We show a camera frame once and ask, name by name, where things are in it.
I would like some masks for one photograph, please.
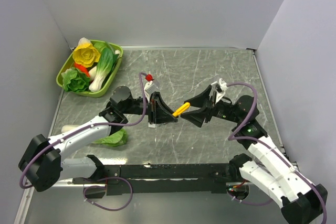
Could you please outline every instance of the white wall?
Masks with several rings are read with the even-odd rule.
[[[71,46],[257,48],[283,0],[45,0]]]
[[[18,162],[33,136],[48,133],[68,54],[43,0],[0,0],[1,223],[14,222],[23,193]]]
[[[292,160],[329,191],[336,222],[336,0],[285,0],[257,60]]]

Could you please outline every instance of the yellow corn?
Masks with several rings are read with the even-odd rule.
[[[186,102],[181,107],[179,107],[174,113],[173,116],[177,117],[181,115],[184,111],[186,111],[190,107],[190,103]]]

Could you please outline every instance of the leafy vegetable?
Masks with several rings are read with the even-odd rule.
[[[62,88],[67,92],[83,92],[89,87],[90,78],[77,68],[69,68],[61,75],[63,77]]]
[[[91,41],[86,38],[81,38],[78,46],[72,53],[72,58],[75,63],[86,68],[92,67],[95,62],[99,61],[100,52],[93,46]]]
[[[82,71],[84,74],[86,74],[87,77],[90,77],[90,74],[88,72],[88,70],[86,69],[86,67],[80,65],[80,64],[77,64],[77,63],[73,63],[73,66],[77,69],[79,69],[80,71]]]
[[[107,47],[106,43],[104,42],[96,42],[94,47],[101,53],[105,47]]]
[[[104,144],[109,147],[116,147],[119,145],[124,145],[127,143],[127,132],[124,129],[121,129],[110,136],[103,137],[93,142],[93,144]]]
[[[89,90],[92,92],[97,92],[101,89],[106,76],[111,72],[114,64],[114,55],[109,48],[104,48],[101,52],[100,59],[97,64],[96,77],[89,86]]]

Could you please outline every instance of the green cabbage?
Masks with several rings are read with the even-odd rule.
[[[61,75],[63,77],[62,88],[67,92],[83,92],[89,87],[90,78],[77,68],[69,68]]]
[[[107,47],[106,43],[104,42],[96,42],[94,47],[101,53],[105,47]]]

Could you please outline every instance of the bok choy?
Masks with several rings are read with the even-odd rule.
[[[101,89],[101,86],[106,78],[106,76],[112,71],[114,65],[114,55],[109,48],[104,48],[101,52],[100,59],[97,64],[96,77],[89,86],[89,90],[92,92],[97,92]]]

